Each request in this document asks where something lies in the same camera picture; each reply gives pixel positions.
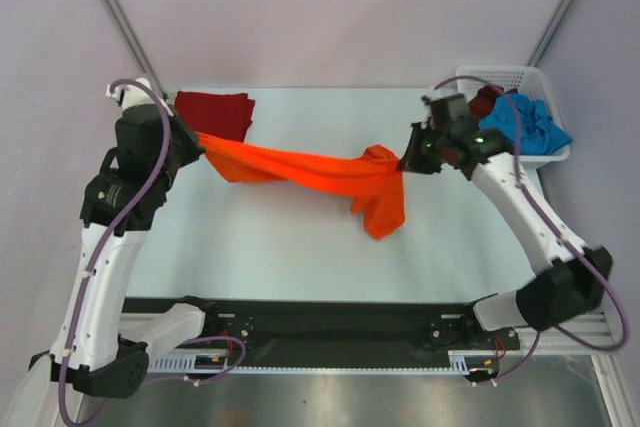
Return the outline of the orange t shirt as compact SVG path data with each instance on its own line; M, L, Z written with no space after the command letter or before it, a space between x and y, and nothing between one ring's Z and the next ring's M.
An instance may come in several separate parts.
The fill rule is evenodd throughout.
M269 149L200 133L205 156L229 183L291 182L314 191L347 197L364 231L382 240L405 223L403 174L399 158L376 144L357 158Z

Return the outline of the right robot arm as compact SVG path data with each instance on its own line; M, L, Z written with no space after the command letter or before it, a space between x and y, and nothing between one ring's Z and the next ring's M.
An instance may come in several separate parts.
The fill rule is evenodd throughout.
M497 128L481 129L463 95L422 101L428 114L412 124L399 170L433 175L448 165L461 172L501 214L534 273L515 291L475 301L461 323L463 340L484 348L502 328L546 331L600 307L610 253L589 247L561 221L523 173L513 144Z

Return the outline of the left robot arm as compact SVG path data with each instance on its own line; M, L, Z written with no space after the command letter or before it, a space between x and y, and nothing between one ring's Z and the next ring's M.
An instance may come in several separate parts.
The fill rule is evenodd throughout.
M136 259L180 168L203 153L195 135L168 107L124 109L116 144L84 191L81 253L67 312L52 347L50 379L93 397L126 399L149 365L191 340L213 345L219 321L208 303L179 299L169 310L122 333L119 321Z

